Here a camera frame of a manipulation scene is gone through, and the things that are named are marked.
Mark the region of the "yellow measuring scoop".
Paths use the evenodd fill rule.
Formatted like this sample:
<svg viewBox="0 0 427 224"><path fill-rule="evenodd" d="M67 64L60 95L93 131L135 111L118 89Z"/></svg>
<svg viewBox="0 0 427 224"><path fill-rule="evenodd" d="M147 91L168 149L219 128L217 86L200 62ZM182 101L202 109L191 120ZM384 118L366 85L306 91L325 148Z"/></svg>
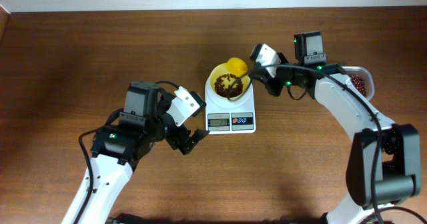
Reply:
<svg viewBox="0 0 427 224"><path fill-rule="evenodd" d="M237 57L232 57L226 62L226 69L232 75L240 77L248 71L248 66L243 60Z"/></svg>

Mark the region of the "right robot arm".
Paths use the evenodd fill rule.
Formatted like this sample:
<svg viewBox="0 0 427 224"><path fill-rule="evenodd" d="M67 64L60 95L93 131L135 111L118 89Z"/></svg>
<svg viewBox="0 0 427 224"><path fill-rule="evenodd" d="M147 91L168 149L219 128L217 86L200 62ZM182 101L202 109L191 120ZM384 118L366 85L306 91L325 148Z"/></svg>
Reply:
<svg viewBox="0 0 427 224"><path fill-rule="evenodd" d="M420 136L411 124L386 117L354 87L346 69L328 63L318 31L294 35L296 64L270 46L257 44L250 59L250 79L279 96L296 85L323 105L352 142L346 169L347 194L321 217L321 223L383 223L383 211L421 192Z"/></svg>

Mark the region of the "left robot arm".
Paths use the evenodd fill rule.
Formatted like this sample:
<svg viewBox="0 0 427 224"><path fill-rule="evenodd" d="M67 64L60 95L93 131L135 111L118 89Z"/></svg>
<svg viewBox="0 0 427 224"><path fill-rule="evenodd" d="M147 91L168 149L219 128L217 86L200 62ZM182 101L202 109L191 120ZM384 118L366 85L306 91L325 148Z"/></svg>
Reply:
<svg viewBox="0 0 427 224"><path fill-rule="evenodd" d="M105 223L139 161L156 143L167 141L187 155L208 135L205 129L191 132L184 125L205 106L198 93L182 86L169 93L161 81L132 81L125 105L89 132L93 144L82 149L87 169L63 222Z"/></svg>

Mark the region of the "white digital kitchen scale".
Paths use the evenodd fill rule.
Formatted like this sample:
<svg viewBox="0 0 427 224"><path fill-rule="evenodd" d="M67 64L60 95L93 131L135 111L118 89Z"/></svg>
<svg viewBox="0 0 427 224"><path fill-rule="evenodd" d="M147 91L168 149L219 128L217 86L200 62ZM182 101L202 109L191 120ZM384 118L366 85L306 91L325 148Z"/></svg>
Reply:
<svg viewBox="0 0 427 224"><path fill-rule="evenodd" d="M208 78L205 84L205 128L210 135L254 133L256 131L256 112L254 89L248 90L237 101L228 101L218 95Z"/></svg>

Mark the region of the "yellow plastic bowl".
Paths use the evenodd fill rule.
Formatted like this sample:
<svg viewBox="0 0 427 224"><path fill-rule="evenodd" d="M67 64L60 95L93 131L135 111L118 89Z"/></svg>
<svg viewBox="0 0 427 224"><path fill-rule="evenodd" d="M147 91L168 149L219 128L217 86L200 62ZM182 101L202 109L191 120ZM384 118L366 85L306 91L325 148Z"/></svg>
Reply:
<svg viewBox="0 0 427 224"><path fill-rule="evenodd" d="M250 85L250 78L248 76L242 77L238 80L239 76L234 75L227 69L225 63L218 65L209 76L208 87L213 92L227 100L229 97L235 101L243 96Z"/></svg>

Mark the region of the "red beans in bowl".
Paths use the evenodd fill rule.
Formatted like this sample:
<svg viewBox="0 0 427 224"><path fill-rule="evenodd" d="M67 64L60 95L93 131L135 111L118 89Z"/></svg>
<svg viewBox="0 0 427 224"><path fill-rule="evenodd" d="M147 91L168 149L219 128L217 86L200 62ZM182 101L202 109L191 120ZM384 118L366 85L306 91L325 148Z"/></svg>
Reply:
<svg viewBox="0 0 427 224"><path fill-rule="evenodd" d="M244 84L236 81L238 77L231 73L220 75L214 82L214 91L222 96L234 98L243 93Z"/></svg>

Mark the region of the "red beans in container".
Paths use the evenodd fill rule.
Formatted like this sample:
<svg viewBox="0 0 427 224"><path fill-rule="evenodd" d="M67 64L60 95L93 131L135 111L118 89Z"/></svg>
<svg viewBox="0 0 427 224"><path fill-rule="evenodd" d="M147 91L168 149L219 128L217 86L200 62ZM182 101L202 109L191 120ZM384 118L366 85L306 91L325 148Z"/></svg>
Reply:
<svg viewBox="0 0 427 224"><path fill-rule="evenodd" d="M363 78L359 75L351 75L350 76L351 82L353 86L364 96L367 96L366 92L366 86Z"/></svg>

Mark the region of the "clear plastic container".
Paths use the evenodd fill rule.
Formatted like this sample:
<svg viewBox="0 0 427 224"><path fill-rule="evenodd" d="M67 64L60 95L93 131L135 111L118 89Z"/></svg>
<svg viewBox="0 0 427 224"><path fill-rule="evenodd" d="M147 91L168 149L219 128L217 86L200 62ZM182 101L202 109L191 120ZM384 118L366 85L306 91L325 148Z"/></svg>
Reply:
<svg viewBox="0 0 427 224"><path fill-rule="evenodd" d="M365 97L367 100L371 100L375 93L374 82L370 72L363 67L356 66L344 66L345 72L351 75L359 75L363 78L366 86L367 96Z"/></svg>

